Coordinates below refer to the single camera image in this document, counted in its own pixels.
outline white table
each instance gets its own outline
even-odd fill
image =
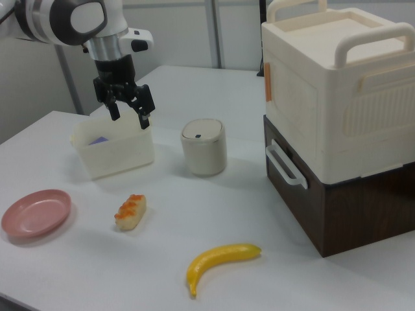
[[[57,188],[67,221],[30,240],[0,233],[0,295],[33,310],[413,310],[415,233],[323,259],[267,179],[262,78],[254,72],[160,67],[153,92],[156,160],[90,181],[68,137],[88,117],[52,112],[0,145],[0,215],[20,197]],[[94,115],[103,113],[98,109]],[[225,123],[228,166],[191,175],[180,130]],[[148,211],[131,232],[113,215],[131,193]],[[251,242],[258,259],[209,270],[191,299],[188,264],[215,246]]]

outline white cup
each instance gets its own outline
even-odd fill
[[[225,127],[219,120],[189,122],[182,131],[181,140],[187,166],[194,175],[211,176],[225,169]]]

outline yellow banana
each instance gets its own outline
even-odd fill
[[[257,257],[261,249],[252,244],[231,244],[210,249],[197,256],[187,269],[190,294],[196,297],[196,286],[202,274],[218,264]]]

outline orange fish topping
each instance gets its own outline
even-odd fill
[[[144,197],[142,194],[132,194],[126,202],[119,208],[118,213],[114,215],[115,219],[123,219],[136,214],[137,204],[134,201],[141,201]]]

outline wall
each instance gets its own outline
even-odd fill
[[[75,112],[55,48],[0,41],[0,143],[52,110]]]
[[[415,0],[329,0],[329,8],[358,7],[415,25]],[[285,18],[316,4],[281,11]],[[259,69],[259,0],[124,0],[130,27],[154,37],[151,51],[134,55],[136,79],[159,65]],[[0,42],[0,143],[52,110],[89,115],[95,98],[95,64],[80,47],[55,49],[21,40]]]
[[[258,70],[261,61],[261,29],[258,0],[216,0],[222,68]],[[332,9],[356,7],[391,21],[415,26],[415,1],[391,3],[380,0],[328,1]],[[303,4],[277,13],[286,18],[316,10],[317,4]]]
[[[151,31],[154,48],[133,55],[136,80],[160,65],[218,67],[210,0],[124,0],[128,26]],[[70,74],[85,114],[100,104],[92,81],[95,64],[80,47],[64,48]]]

